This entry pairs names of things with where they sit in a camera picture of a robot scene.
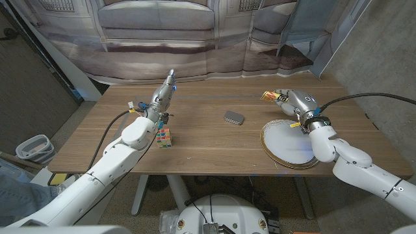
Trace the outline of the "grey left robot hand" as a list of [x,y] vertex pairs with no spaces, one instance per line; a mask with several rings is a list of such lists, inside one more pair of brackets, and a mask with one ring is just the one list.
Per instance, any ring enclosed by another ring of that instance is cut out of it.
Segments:
[[171,69],[163,84],[154,91],[150,103],[145,110],[144,117],[153,122],[167,124],[170,115],[167,113],[167,110],[170,106],[173,93],[176,90],[175,73],[174,69]]

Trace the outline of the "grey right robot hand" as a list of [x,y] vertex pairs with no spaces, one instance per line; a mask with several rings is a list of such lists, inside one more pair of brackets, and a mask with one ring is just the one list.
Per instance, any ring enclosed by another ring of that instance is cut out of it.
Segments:
[[315,110],[318,108],[318,103],[307,92],[289,89],[277,89],[274,92],[287,98],[286,101],[282,101],[282,99],[279,98],[276,102],[285,114],[289,116],[297,115],[302,124],[305,124],[306,120],[314,117]]

